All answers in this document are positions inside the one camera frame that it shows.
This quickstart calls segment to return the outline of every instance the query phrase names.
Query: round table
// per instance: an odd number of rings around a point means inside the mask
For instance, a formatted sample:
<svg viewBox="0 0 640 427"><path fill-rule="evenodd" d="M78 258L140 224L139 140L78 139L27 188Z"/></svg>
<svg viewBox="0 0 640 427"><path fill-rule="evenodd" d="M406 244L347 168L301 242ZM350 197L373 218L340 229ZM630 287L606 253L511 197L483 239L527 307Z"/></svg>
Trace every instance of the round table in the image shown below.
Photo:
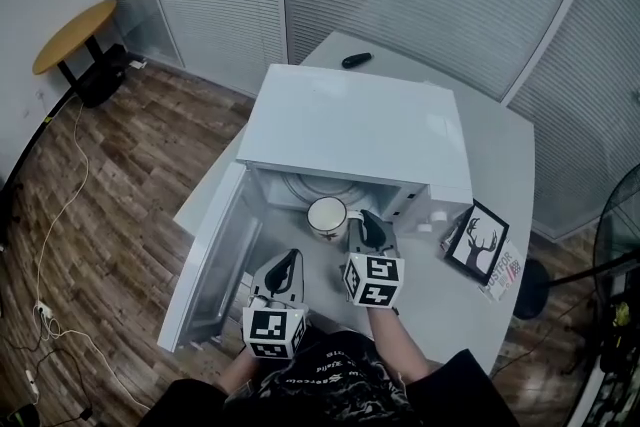
<svg viewBox="0 0 640 427"><path fill-rule="evenodd" d="M94 34L104 27L115 9L115 0L105 0L69 21L53 35L36 57L32 67L34 75L57 66L87 107L95 107L109 98L122 83L124 70L109 65ZM64 60L83 44L95 64L78 80Z"/></svg>

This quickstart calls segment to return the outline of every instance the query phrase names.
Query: laminate floor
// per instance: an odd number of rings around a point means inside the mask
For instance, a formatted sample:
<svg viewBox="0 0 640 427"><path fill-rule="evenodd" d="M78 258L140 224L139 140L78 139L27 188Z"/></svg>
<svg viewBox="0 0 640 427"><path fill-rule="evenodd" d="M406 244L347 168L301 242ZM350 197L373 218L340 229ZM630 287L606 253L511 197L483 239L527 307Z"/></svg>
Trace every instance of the laminate floor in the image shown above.
<svg viewBox="0 0 640 427"><path fill-rule="evenodd" d="M192 237L173 216L209 166L246 123L252 101L203 81L148 66L128 70L118 92L85 109L78 143L90 161L87 183L51 231L42 259L40 294L62 330L89 334L132 396L152 405L170 382L183 377L212 381L242 346L239 326L227 324L222 347L186 347L171 355L156 345L162 320ZM0 334L34 347L32 321L40 248L54 217L82 183L85 163L73 142L78 99L50 124L27 158L18 180L9 249L0 256L4 318ZM532 236L529 255L555 275L590 265L591 233L554 246ZM496 369L534 347L533 354L496 377L495 383L522 425L562 425L584 371L562 375L582 339L566 327L588 324L587 301L560 320L590 291L591 283L554 291L542 320L511 323ZM144 409L133 403L88 340L69 333L43 341L35 352L0 340L0 406L34 400L25 368L62 347L78 360L93 404L90 423L135 425ZM78 416L86 407L74 363L57 352L39 368L37 407L43 424Z"/></svg>

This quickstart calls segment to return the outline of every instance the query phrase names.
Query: black remote control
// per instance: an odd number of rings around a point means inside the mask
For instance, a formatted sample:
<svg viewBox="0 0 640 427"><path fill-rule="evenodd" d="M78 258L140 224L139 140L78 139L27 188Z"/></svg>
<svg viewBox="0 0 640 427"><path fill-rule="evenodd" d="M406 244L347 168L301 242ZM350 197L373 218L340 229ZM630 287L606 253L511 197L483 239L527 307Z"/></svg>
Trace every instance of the black remote control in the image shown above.
<svg viewBox="0 0 640 427"><path fill-rule="evenodd" d="M366 63L372 57L373 55L371 55L369 52L365 52L364 54L350 55L349 57L345 57L342 60L342 67L350 70L351 68L355 68L356 66L360 66L361 64Z"/></svg>

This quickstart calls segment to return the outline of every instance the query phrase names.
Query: wooden table top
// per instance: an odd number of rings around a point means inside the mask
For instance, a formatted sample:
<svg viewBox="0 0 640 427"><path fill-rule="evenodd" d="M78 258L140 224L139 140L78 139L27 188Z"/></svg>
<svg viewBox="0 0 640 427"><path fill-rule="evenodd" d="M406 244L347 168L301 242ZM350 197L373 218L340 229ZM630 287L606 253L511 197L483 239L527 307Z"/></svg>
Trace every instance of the wooden table top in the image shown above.
<svg viewBox="0 0 640 427"><path fill-rule="evenodd" d="M115 0L105 0L83 11L56 32L33 62L33 74L40 75L75 52L113 15Z"/></svg>

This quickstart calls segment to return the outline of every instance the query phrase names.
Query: black base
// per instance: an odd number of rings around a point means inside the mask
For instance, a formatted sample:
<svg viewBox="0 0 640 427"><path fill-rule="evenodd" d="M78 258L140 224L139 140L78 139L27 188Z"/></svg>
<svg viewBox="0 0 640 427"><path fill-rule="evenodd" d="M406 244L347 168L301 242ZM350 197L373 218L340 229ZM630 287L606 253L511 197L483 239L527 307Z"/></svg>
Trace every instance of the black base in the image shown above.
<svg viewBox="0 0 640 427"><path fill-rule="evenodd" d="M548 282L549 273L544 265L538 260L527 260L513 314L521 320L531 320L540 315L549 297L549 288L541 285Z"/></svg>
<svg viewBox="0 0 640 427"><path fill-rule="evenodd" d="M124 80L124 68L119 66L90 71L78 87L78 96L88 108L97 107L109 99Z"/></svg>

